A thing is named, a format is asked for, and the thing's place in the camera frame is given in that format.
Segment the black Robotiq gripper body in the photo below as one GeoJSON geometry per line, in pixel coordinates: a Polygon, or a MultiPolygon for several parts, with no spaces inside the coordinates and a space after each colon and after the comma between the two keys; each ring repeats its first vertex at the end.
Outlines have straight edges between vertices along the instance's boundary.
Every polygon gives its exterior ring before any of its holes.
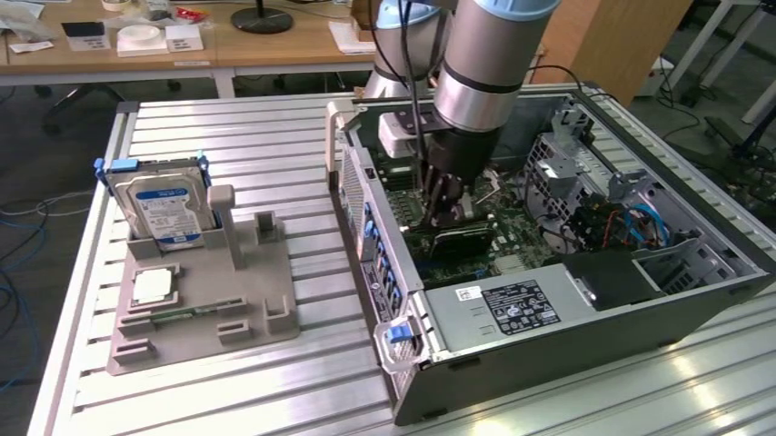
{"type": "Polygon", "coordinates": [[[425,157],[423,184],[450,175],[462,185],[471,185],[489,163],[502,129],[477,133],[446,129],[430,134],[425,157]]]}

